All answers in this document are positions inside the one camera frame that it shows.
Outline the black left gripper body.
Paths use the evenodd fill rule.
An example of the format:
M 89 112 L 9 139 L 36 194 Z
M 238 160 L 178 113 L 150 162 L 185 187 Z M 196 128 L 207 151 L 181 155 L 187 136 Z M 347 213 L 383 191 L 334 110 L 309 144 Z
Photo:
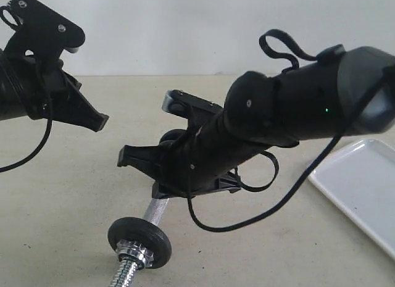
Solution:
M 32 120 L 52 119 L 57 122 L 83 121 L 81 83 L 64 71 L 59 59 L 50 72 L 44 72 L 34 57 L 21 60 L 21 115 Z

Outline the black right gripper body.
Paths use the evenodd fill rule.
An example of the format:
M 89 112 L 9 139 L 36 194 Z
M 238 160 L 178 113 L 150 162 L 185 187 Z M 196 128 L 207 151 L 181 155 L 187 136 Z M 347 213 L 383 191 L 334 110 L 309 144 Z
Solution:
M 233 136 L 226 126 L 225 113 L 220 112 L 205 124 L 189 127 L 185 138 L 170 152 L 166 166 L 183 172 L 188 197 L 220 191 L 235 193 L 241 189 L 249 192 L 266 190 L 270 184 L 249 186 L 238 175 L 238 166 L 260 154 L 267 157 L 275 168 L 276 157 L 264 144 L 248 143 Z

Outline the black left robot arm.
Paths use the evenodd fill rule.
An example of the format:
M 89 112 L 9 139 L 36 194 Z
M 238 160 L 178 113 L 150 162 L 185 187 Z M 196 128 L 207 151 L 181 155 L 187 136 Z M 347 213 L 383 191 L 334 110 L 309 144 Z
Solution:
M 1 51 L 1 120 L 27 116 L 101 131 L 109 116 L 91 105 L 80 91 L 82 84 L 62 66 L 59 60 L 44 73 L 33 54 Z

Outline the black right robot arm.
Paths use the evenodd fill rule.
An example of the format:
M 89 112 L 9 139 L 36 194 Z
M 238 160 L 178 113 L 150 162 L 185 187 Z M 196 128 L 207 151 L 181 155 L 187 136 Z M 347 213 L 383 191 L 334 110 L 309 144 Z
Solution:
M 118 166 L 154 180 L 156 199 L 244 188 L 234 169 L 269 149 L 333 137 L 361 97 L 394 65 L 394 56 L 363 46 L 331 51 L 312 64 L 274 77 L 248 71 L 230 86 L 222 106 L 173 89 L 162 108 L 187 119 L 156 146 L 124 146 Z

